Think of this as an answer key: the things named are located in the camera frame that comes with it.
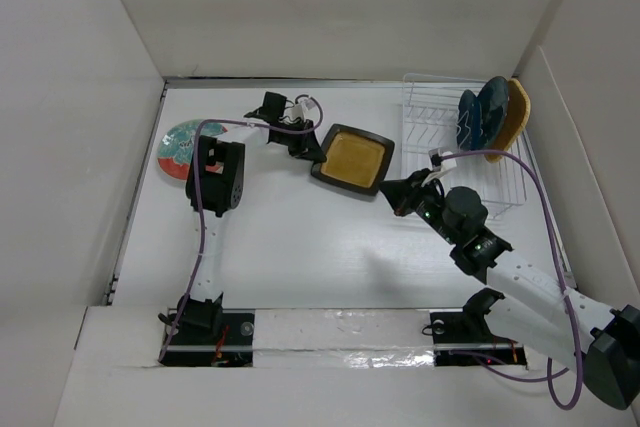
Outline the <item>teal round plate white blossoms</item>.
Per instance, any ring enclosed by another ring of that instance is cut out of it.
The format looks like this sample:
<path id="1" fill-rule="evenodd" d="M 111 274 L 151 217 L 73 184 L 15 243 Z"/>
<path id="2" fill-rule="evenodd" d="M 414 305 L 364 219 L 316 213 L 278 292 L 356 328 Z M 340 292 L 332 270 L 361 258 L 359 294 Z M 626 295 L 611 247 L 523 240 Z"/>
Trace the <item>teal round plate white blossoms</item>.
<path id="1" fill-rule="evenodd" d="M 508 81 L 502 76 L 493 77 L 480 90 L 477 99 L 480 106 L 480 133 L 476 147 L 484 150 L 491 147 L 506 120 Z"/>

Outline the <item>brown black square plate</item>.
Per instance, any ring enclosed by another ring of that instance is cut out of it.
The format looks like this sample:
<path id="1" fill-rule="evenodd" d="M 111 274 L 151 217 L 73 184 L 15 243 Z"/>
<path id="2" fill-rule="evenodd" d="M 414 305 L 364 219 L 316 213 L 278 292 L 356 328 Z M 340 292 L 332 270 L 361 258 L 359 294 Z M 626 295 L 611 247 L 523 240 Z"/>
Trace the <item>brown black square plate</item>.
<path id="1" fill-rule="evenodd" d="M 312 165 L 312 178 L 358 195 L 374 197 L 385 180 L 395 142 L 373 132 L 335 123 L 321 148 L 326 160 Z"/>

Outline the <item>dark blue leaf-shaped plate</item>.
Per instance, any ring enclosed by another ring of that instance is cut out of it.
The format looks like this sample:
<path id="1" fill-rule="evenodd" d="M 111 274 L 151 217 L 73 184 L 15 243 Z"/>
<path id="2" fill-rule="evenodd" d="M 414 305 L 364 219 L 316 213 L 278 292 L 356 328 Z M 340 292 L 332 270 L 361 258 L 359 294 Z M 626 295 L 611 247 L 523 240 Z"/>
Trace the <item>dark blue leaf-shaped plate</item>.
<path id="1" fill-rule="evenodd" d="M 456 141 L 460 150 L 479 149 L 482 133 L 481 104 L 471 90 L 465 90 L 458 104 Z"/>

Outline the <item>woven bamboo square plate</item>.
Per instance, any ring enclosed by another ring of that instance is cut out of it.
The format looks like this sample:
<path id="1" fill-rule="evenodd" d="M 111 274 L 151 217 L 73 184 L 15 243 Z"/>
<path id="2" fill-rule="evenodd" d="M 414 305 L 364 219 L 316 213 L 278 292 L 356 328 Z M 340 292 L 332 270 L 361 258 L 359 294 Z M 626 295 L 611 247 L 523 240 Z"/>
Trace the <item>woven bamboo square plate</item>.
<path id="1" fill-rule="evenodd" d="M 514 78 L 506 80 L 509 90 L 506 120 L 488 150 L 508 151 L 523 132 L 530 117 L 531 102 L 521 83 Z"/>

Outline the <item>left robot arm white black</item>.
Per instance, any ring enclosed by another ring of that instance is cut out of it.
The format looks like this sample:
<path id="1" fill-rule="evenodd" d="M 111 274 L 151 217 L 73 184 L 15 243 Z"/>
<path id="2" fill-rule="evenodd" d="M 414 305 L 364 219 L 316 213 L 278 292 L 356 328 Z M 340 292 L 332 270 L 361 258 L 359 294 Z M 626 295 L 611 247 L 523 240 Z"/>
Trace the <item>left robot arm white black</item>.
<path id="1" fill-rule="evenodd" d="M 168 327 L 164 349 L 178 336 L 194 336 L 205 344 L 223 336 L 224 237 L 242 199 L 246 150 L 273 143 L 284 146 L 294 159 L 324 161 L 316 137 L 323 120 L 324 110 L 313 96 L 291 100 L 267 92 L 262 105 L 241 119 L 210 118 L 197 125 L 185 187 L 196 219 L 197 250 L 176 311 L 159 316 Z"/>

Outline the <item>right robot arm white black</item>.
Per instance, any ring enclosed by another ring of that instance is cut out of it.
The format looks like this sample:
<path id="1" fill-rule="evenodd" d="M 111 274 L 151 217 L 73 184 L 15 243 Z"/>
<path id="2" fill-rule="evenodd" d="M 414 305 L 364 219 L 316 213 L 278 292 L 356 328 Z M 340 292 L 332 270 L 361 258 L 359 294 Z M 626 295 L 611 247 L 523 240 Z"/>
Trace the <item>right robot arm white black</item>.
<path id="1" fill-rule="evenodd" d="M 397 216 L 417 215 L 447 243 L 454 264 L 483 284 L 465 304 L 462 328 L 523 343 L 567 367 L 606 405 L 627 409 L 639 395 L 639 311 L 595 301 L 519 256 L 485 222 L 468 187 L 443 189 L 423 169 L 380 190 Z"/>

